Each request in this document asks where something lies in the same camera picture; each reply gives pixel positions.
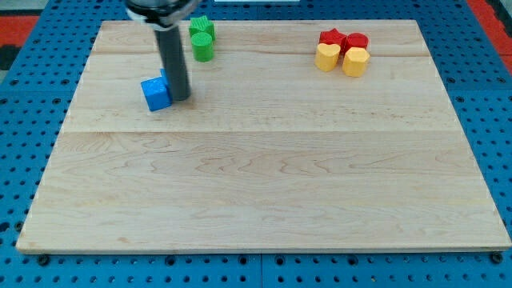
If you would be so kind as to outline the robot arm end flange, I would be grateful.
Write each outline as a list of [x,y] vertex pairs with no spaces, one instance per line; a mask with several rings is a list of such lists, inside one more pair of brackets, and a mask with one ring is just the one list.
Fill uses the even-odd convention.
[[126,13],[132,20],[154,30],[169,30],[190,16],[200,0],[125,0]]

